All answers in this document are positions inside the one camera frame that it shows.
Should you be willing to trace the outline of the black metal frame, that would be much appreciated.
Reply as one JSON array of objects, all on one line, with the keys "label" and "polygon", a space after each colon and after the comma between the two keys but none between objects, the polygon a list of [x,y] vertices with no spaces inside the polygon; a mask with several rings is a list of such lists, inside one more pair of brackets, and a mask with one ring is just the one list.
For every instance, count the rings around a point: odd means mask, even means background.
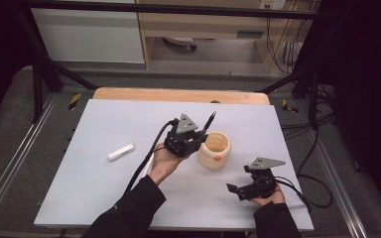
[{"label": "black metal frame", "polygon": [[134,4],[134,3],[109,3],[109,2],[86,2],[86,1],[63,1],[63,0],[14,0],[12,10],[14,16],[24,34],[27,36],[30,46],[33,48],[31,56],[38,61],[38,67],[43,69],[43,78],[51,83],[50,90],[61,91],[62,82],[56,76],[56,72],[67,76],[87,89],[95,90],[99,86],[86,81],[74,74],[61,64],[49,57],[43,43],[39,41],[40,33],[33,30],[32,24],[26,18],[26,11],[30,9],[52,9],[73,11],[96,11],[96,12],[124,12],[124,13],[150,13],[150,14],[174,14],[174,15],[201,15],[201,16],[224,16],[246,17],[263,19],[293,19],[293,20],[328,20],[333,17],[325,12],[301,12],[285,10],[251,10],[242,8],[224,8],[188,5],[163,5],[163,4]]}]

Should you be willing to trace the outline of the person's left hand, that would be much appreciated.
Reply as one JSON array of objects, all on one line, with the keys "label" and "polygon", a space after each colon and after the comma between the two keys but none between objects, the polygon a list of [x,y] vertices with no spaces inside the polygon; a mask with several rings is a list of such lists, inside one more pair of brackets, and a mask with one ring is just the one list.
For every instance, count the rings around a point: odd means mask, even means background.
[{"label": "person's left hand", "polygon": [[187,158],[180,158],[170,153],[163,144],[158,144],[154,151],[154,158],[149,177],[159,185],[168,176],[170,176]]}]

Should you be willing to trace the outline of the black pen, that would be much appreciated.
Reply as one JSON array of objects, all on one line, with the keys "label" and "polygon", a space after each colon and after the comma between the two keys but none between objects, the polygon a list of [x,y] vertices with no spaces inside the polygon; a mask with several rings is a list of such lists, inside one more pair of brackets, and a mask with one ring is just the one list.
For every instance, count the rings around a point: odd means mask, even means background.
[{"label": "black pen", "polygon": [[213,111],[213,113],[209,116],[208,120],[206,121],[203,129],[202,129],[202,133],[205,134],[206,131],[208,130],[208,128],[210,127],[212,121],[214,120],[215,118],[215,115],[216,115],[216,111]]}]

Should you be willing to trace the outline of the white cabinet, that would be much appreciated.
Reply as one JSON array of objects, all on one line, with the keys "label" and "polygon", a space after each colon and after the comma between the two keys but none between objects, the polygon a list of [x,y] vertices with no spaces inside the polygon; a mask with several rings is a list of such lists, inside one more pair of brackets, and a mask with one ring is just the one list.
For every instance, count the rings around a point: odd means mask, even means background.
[{"label": "white cabinet", "polygon": [[143,63],[134,13],[33,9],[53,60]]}]

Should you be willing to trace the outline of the wall power outlet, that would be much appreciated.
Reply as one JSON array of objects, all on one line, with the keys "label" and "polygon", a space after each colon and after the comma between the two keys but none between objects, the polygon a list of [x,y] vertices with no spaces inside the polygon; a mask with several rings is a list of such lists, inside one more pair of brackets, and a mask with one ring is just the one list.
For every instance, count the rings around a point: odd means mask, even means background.
[{"label": "wall power outlet", "polygon": [[285,3],[286,0],[261,0],[259,8],[267,10],[282,10]]}]

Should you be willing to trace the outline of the aluminium rail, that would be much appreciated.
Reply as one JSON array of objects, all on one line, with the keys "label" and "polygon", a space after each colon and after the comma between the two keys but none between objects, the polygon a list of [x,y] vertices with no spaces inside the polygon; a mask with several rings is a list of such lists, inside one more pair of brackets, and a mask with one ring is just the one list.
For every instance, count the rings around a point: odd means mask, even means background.
[{"label": "aluminium rail", "polygon": [[317,156],[351,237],[367,238],[363,223],[321,139],[317,140]]},{"label": "aluminium rail", "polygon": [[2,202],[19,168],[22,166],[37,137],[43,129],[44,124],[47,122],[47,119],[59,97],[60,95],[58,93],[51,93],[48,96],[45,105],[43,106],[43,114],[39,117],[37,122],[30,126],[26,136],[23,138],[21,144],[17,148],[17,151],[0,177],[0,203]]}]

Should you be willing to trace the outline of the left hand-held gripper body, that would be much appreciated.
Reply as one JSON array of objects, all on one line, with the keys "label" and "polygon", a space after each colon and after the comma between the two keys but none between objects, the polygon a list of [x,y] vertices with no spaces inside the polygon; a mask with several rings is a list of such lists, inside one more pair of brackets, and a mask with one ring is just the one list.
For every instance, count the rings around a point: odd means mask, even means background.
[{"label": "left hand-held gripper body", "polygon": [[172,129],[164,141],[165,148],[179,158],[185,158],[196,152],[201,145],[201,132],[198,126],[185,113],[169,122]]}]

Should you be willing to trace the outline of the cream pen holder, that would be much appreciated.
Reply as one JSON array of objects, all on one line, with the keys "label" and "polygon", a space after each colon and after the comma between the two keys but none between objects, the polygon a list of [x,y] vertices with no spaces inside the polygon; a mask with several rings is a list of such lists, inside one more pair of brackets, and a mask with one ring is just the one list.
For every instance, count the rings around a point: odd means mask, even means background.
[{"label": "cream pen holder", "polygon": [[218,171],[228,163],[231,148],[231,141],[225,134],[210,132],[206,141],[201,144],[197,157],[206,169]]}]

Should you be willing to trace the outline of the person's right hand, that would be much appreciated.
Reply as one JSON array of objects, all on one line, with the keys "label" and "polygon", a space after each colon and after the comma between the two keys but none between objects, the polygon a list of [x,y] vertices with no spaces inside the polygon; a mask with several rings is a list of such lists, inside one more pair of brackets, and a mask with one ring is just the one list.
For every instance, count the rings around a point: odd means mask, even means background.
[{"label": "person's right hand", "polygon": [[268,203],[274,203],[274,204],[285,203],[286,199],[281,188],[277,185],[274,189],[274,192],[269,197],[266,197],[266,198],[256,197],[256,198],[252,198],[251,201],[263,206]]}]

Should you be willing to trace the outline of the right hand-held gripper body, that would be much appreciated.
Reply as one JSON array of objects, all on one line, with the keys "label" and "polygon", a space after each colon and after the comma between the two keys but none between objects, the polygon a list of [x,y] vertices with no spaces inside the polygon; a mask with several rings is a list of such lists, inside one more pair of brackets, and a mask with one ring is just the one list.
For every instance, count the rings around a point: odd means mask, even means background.
[{"label": "right hand-held gripper body", "polygon": [[252,179],[256,197],[266,198],[274,192],[277,183],[271,169],[284,164],[284,161],[258,157],[249,166],[250,169],[255,170]]}]

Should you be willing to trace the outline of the chair base with caster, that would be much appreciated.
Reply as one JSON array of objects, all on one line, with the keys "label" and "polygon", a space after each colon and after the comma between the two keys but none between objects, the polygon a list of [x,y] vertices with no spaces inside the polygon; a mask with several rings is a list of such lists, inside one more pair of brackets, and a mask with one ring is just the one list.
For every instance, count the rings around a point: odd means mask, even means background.
[{"label": "chair base with caster", "polygon": [[165,37],[165,41],[183,47],[189,47],[192,51],[197,49],[197,46],[194,44],[194,40],[192,38],[171,38]]}]

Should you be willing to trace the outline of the wooden desk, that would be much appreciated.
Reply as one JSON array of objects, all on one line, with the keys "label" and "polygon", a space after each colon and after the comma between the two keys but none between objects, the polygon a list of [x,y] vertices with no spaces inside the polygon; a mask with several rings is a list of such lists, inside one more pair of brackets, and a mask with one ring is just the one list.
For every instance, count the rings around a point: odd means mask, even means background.
[{"label": "wooden desk", "polygon": [[[261,0],[135,0],[138,4],[188,5],[260,9]],[[285,11],[314,12],[320,0],[286,0]],[[302,43],[312,24],[309,20],[246,17],[150,14],[138,15],[142,38],[198,38],[252,40],[264,69],[276,67],[283,44]]]}]

